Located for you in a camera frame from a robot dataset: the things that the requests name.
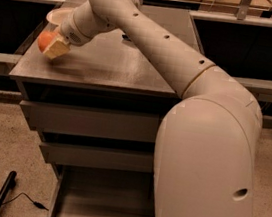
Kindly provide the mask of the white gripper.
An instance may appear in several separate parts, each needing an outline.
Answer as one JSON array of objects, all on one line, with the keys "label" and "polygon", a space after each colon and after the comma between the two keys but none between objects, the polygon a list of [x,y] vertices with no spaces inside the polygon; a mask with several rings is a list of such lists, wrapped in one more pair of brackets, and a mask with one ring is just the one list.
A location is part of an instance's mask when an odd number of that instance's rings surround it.
[{"label": "white gripper", "polygon": [[71,12],[62,22],[57,34],[44,49],[44,55],[55,59],[69,52],[70,44],[81,46],[87,44],[95,36],[92,30],[94,19],[92,15],[78,15]]}]

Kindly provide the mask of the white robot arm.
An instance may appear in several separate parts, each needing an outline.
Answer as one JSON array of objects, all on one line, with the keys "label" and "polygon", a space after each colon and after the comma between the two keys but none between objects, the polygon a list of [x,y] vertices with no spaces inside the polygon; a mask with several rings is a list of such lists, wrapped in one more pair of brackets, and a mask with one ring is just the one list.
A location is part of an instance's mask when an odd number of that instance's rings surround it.
[{"label": "white robot arm", "polygon": [[158,128],[155,217],[252,217],[256,98],[237,80],[138,8],[138,0],[87,0],[64,19],[50,58],[120,28],[180,97]]}]

